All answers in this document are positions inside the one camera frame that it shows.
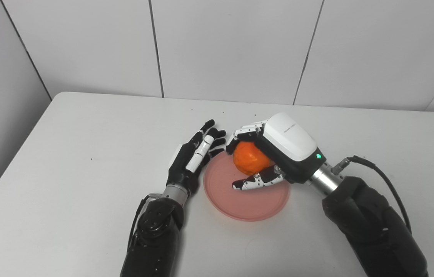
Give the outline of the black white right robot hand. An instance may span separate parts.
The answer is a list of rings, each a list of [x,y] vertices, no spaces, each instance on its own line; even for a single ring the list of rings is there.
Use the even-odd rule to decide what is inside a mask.
[[[232,183],[235,190],[251,190],[278,184],[304,184],[326,162],[316,141],[286,113],[268,120],[242,126],[234,131],[226,145],[226,153],[237,151],[240,142],[251,142],[272,165]]]

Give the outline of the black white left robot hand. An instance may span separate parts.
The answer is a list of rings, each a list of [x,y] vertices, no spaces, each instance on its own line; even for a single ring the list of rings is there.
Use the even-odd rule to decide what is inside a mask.
[[[224,152],[226,131],[217,130],[210,119],[189,142],[182,144],[172,161],[166,185],[178,185],[191,196],[198,190],[200,173],[208,162]]]

